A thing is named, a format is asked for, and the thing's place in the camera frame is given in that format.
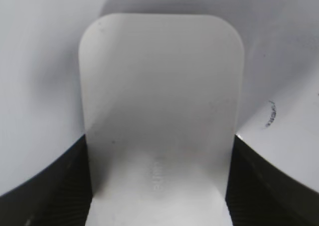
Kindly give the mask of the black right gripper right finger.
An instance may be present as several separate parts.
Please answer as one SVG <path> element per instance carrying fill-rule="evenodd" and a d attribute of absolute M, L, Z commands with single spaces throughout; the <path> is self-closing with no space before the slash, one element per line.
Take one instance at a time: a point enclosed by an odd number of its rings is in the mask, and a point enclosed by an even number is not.
<path fill-rule="evenodd" d="M 235 137 L 226 203 L 235 226 L 317 226 L 319 195 Z"/>

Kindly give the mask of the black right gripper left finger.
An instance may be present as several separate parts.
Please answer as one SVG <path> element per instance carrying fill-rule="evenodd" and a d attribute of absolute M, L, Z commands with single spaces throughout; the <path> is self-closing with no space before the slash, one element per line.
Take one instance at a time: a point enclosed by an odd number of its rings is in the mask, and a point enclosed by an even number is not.
<path fill-rule="evenodd" d="M 85 136 L 56 161 L 0 197 L 2 226 L 83 226 L 92 201 Z"/>

